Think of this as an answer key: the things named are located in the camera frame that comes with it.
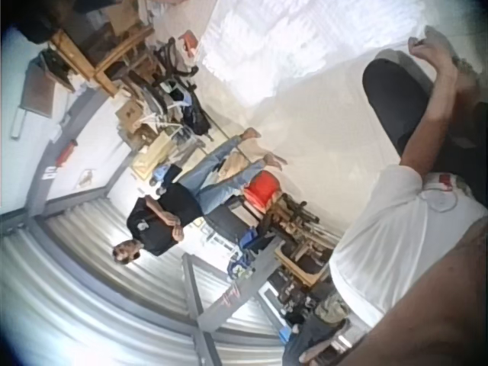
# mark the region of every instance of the black t-shirt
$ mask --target black t-shirt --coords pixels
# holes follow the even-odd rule
[[[158,202],[164,211],[180,219],[182,227],[203,216],[200,204],[190,191],[179,183],[169,185]],[[172,237],[173,226],[166,225],[148,208],[144,198],[137,200],[127,218],[127,228],[133,238],[141,241],[144,249],[153,255],[161,255],[176,244]]]

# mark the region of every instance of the white wall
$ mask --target white wall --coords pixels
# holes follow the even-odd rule
[[[81,191],[104,187],[122,161],[130,153],[130,147],[119,137],[119,120],[115,112],[127,98],[119,94],[108,98],[95,112],[86,127],[76,138],[78,143],[64,166],[57,170],[48,200]],[[91,184],[77,187],[82,173],[93,170]]]
[[[2,40],[2,199],[0,214],[25,205],[37,164],[53,128],[75,96],[56,84],[51,119],[27,112],[21,137],[10,138],[15,111],[21,102],[29,62],[45,48],[29,42],[20,32],[10,30]]]

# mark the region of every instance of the black pants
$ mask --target black pants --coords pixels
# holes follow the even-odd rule
[[[401,156],[425,113],[429,95],[404,68],[387,59],[376,59],[368,65],[363,74],[363,87],[381,125]],[[459,175],[470,186],[474,197],[486,206],[488,105],[479,103],[474,116],[482,133],[481,144],[477,148],[463,149],[446,138],[432,171]]]

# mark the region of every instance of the hand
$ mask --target hand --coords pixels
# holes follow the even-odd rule
[[[180,225],[175,225],[175,227],[173,227],[172,236],[174,240],[181,242],[185,238],[183,228]]]
[[[409,52],[412,56],[427,61],[437,72],[455,70],[449,50],[439,42],[435,42],[428,34],[422,40],[409,38]]]
[[[161,213],[161,220],[168,226],[177,226],[181,224],[181,221],[177,216],[167,211]]]

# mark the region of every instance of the metal frame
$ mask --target metal frame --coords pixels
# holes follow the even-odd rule
[[[57,141],[49,142],[44,150],[27,194],[25,208],[0,216],[0,235],[6,235],[15,228],[25,225],[37,239],[42,250],[99,297],[147,322],[173,332],[192,336],[195,349],[205,365],[221,366],[222,364],[215,342],[255,347],[281,345],[279,338],[272,335],[256,335],[230,329],[218,329],[216,332],[210,333],[199,329],[197,318],[204,312],[204,308],[198,294],[193,266],[197,265],[217,278],[226,280],[224,272],[200,258],[188,254],[183,257],[185,290],[190,310],[189,319],[156,308],[143,300],[134,299],[126,289],[115,288],[113,284],[106,282],[106,279],[93,271],[89,265],[78,261],[74,253],[70,252],[63,241],[46,225],[45,219],[48,217],[61,214],[63,211],[85,202],[106,197],[136,155],[136,152],[131,152],[104,187],[47,200],[53,179],[56,176],[56,159],[69,143],[78,137],[107,99],[108,96],[102,90],[93,91],[89,89],[75,101],[69,109],[67,122],[63,126],[61,136]]]

